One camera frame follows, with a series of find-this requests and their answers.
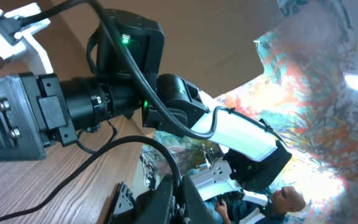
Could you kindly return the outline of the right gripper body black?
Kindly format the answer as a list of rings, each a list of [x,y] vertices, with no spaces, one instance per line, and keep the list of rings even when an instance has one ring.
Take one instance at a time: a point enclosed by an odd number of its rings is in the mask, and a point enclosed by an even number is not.
[[[19,77],[35,115],[42,145],[49,147],[55,141],[64,147],[74,144],[78,138],[56,74],[21,73]]]

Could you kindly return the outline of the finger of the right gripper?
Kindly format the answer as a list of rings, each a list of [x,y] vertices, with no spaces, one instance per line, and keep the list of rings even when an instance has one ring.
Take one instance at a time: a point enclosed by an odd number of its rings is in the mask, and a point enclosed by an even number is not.
[[[40,129],[22,78],[0,78],[0,162],[45,158]]]

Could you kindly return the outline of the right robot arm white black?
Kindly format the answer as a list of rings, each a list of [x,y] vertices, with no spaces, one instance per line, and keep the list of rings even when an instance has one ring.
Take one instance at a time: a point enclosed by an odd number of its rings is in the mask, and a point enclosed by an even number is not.
[[[157,22],[99,10],[101,23],[88,43],[98,50],[89,64],[93,76],[61,82],[33,37],[54,14],[36,4],[0,10],[0,63],[25,54],[30,68],[0,78],[0,161],[43,159],[54,142],[69,146],[78,141],[78,130],[94,132],[105,120],[140,110],[146,128],[228,148],[193,178],[203,199],[243,190],[246,201],[268,204],[262,190],[291,158],[284,140],[266,121],[216,104],[179,76],[159,74],[164,34]]]

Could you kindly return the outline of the seated person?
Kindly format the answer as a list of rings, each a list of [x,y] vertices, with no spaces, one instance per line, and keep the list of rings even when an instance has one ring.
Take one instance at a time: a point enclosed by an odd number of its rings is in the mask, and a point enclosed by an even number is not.
[[[272,213],[258,221],[263,223],[283,223],[285,215],[289,212],[300,212],[306,207],[306,202],[302,193],[293,186],[284,186],[274,192],[269,188],[259,192],[267,197],[272,204]],[[242,198],[244,193],[233,191],[222,194],[218,197],[210,198],[204,201],[209,213],[218,223],[236,223],[250,215],[256,208],[261,212],[264,211],[263,206],[245,201]]]

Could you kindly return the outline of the colourful painted backdrop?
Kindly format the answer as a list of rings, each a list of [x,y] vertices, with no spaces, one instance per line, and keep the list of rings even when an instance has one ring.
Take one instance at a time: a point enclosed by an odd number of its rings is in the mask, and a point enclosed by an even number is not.
[[[358,50],[350,1],[159,1],[162,72],[265,119],[293,155],[273,189],[307,206],[293,223],[358,223]]]

